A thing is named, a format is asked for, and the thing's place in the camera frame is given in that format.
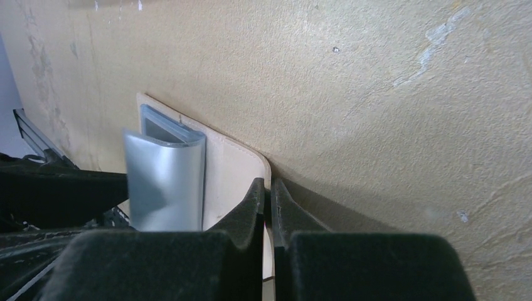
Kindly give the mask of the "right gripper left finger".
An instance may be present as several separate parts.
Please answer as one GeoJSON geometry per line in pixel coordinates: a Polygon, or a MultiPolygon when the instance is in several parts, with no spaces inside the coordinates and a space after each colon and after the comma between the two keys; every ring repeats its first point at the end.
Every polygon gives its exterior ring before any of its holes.
{"type": "Polygon", "coordinates": [[[41,300],[260,300],[264,180],[202,232],[92,230],[59,256],[41,300]]]}

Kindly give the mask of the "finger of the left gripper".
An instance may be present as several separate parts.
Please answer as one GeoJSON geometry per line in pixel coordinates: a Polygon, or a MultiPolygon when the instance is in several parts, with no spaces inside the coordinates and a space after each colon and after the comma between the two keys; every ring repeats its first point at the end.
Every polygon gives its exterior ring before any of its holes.
{"type": "Polygon", "coordinates": [[[81,170],[51,154],[1,154],[1,232],[82,226],[128,199],[127,176],[81,170]]]}

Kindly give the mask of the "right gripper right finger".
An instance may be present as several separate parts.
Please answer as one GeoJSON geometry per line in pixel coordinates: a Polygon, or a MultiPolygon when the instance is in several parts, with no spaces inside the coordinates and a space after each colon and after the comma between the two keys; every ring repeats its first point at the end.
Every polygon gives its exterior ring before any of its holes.
{"type": "Polygon", "coordinates": [[[270,193],[277,300],[474,300],[459,256],[442,237],[333,232],[281,179],[270,193]]]}

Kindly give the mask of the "beige card holder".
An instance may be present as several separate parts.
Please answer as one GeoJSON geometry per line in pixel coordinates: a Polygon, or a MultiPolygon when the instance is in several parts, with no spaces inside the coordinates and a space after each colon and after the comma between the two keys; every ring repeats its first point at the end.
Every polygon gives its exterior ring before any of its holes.
{"type": "MultiPolygon", "coordinates": [[[[252,181],[271,186],[268,162],[162,102],[138,93],[138,132],[123,133],[131,226],[140,232],[209,230],[245,197],[252,181]]],[[[272,273],[263,228],[263,278],[272,273]]]]}

